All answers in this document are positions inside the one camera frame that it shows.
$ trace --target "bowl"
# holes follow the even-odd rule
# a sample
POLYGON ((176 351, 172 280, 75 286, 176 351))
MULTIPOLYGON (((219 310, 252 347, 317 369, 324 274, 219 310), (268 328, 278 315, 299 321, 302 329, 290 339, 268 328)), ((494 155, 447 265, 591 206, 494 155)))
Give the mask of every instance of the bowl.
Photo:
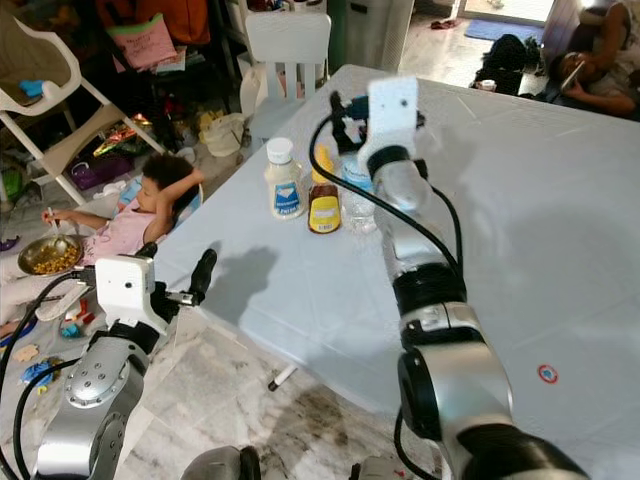
POLYGON ((71 235, 51 235, 40 238, 22 249, 20 255, 18 255, 18 267, 28 275, 50 277, 72 270, 82 258, 82 254, 83 248, 80 238, 71 235), (76 250, 75 255, 69 257, 58 270, 55 272, 38 273, 37 266, 39 264, 63 259, 71 248, 76 250))

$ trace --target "white tablecloth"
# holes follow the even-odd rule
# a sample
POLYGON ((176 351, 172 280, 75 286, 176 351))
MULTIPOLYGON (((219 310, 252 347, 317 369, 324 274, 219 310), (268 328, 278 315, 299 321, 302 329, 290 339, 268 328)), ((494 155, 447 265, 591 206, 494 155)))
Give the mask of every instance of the white tablecloth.
MULTIPOLYGON (((342 68, 282 127, 306 169, 329 93, 351 98, 383 75, 342 68)), ((419 108, 427 128, 418 152, 460 215, 469 302, 506 367, 517 424, 556 442, 596 478, 635 478, 639 125, 428 81, 420 81, 419 108), (555 383, 539 375, 544 365, 557 372, 555 383)), ((379 233, 320 236, 306 218, 276 221, 266 164, 262 148, 162 243, 157 278, 186 286, 213 246, 219 263, 206 315, 365 408, 395 412, 398 313, 379 233)), ((444 208, 434 207, 433 220, 453 247, 444 208)))

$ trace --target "child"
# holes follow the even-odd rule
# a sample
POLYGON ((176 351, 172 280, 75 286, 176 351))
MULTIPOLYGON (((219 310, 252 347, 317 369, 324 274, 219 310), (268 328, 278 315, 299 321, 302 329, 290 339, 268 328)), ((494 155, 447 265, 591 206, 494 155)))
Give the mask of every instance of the child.
MULTIPOLYGON (((151 157, 142 169, 142 188, 136 198, 113 220, 75 210, 42 213, 42 220, 73 221, 96 233, 83 239, 80 265, 93 265, 100 257, 133 254, 171 231, 180 211, 198 193, 202 172, 183 158, 151 157)), ((18 255, 0 259, 0 338, 13 332, 20 320, 19 307, 34 300, 55 277, 30 276, 18 267, 18 255)), ((51 296, 63 295, 73 286, 64 282, 51 296)))

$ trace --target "pink shirt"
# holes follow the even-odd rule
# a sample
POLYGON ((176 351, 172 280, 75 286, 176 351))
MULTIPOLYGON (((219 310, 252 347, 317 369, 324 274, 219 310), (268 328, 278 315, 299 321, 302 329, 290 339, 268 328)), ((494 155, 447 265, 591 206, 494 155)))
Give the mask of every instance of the pink shirt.
POLYGON ((93 265, 98 258, 109 255, 131 255, 144 245, 144 231, 156 217, 155 213, 138 213, 140 207, 135 198, 113 220, 96 233, 84 239, 84 256, 81 265, 93 265))

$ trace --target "plastic chair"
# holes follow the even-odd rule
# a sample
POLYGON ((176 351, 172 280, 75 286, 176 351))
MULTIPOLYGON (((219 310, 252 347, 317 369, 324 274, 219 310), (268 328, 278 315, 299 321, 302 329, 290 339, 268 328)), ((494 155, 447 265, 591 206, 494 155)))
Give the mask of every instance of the plastic chair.
POLYGON ((303 72, 305 98, 315 93, 316 65, 325 65, 327 60, 331 19, 323 13, 255 13, 247 17, 245 25, 253 57, 265 64, 268 95, 249 125, 255 149, 304 103, 298 99, 298 65, 303 72), (284 98, 277 63, 285 66, 284 98))
POLYGON ((80 73, 76 57, 64 42, 51 32, 36 32, 0 8, 0 121, 16 136, 51 177, 78 205, 85 203, 80 192, 64 176, 73 158, 100 131, 123 121, 154 150, 164 148, 140 129, 118 107, 87 82, 80 73), (26 97, 18 84, 21 80, 43 80, 42 96, 26 97), (35 116, 55 107, 82 85, 99 102, 93 116, 45 152, 42 152, 18 126, 8 112, 35 116))

